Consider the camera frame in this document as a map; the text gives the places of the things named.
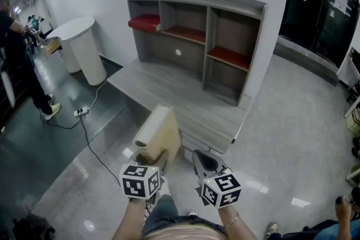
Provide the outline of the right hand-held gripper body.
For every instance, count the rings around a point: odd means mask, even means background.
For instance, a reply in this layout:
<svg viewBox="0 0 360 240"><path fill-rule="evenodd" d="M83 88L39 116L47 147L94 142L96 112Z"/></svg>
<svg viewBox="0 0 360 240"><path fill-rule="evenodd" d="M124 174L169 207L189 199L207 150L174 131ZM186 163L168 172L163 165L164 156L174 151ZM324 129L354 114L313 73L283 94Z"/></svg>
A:
<svg viewBox="0 0 360 240"><path fill-rule="evenodd" d="M199 180L198 194L204 206L224 208L239 200L242 186L230 168L225 168L208 178Z"/></svg>

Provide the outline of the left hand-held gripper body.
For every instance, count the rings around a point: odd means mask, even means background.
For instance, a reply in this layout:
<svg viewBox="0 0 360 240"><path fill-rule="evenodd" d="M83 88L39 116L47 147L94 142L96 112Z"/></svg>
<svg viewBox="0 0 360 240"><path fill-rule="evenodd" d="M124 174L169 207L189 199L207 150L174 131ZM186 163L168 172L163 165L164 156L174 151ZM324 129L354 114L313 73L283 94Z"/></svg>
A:
<svg viewBox="0 0 360 240"><path fill-rule="evenodd" d="M119 180L125 196L149 200L160 188L160 169L154 165L123 164Z"/></svg>

